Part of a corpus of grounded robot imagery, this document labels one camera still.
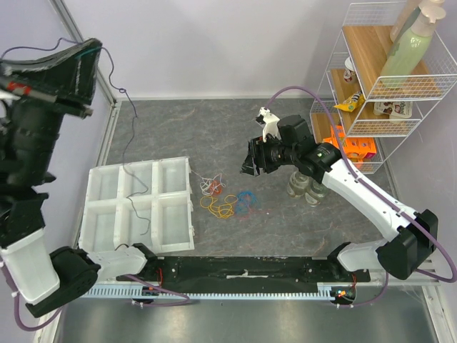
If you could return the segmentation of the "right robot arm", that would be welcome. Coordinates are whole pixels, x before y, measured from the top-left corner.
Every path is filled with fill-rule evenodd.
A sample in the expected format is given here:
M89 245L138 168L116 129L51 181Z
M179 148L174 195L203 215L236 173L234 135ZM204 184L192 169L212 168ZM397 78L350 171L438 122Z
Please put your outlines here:
M405 280L435 251L426 234L437 236L437 216L428 209L417 212L400 203L355 169L351 161L345 161L334 145L316 143L301 116L280 119L265 112L256 121L263 133L249 141L243 173L258 176L294 165L350 202L382 235L374 242L342 244L337 257L327 263L330 278L340 282L357 270L383 268Z

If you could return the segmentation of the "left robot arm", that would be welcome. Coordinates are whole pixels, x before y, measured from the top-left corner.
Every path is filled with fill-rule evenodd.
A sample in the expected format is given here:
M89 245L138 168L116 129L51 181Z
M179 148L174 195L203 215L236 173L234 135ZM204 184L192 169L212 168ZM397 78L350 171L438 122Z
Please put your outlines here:
M141 243L108 252L61 247L47 252L41 213L54 181L51 156L66 115L86 118L96 90L102 44L87 39L35 60L1 60L1 94L10 96L1 120L1 258L34 317L81 297L95 283L126 274L156 275Z

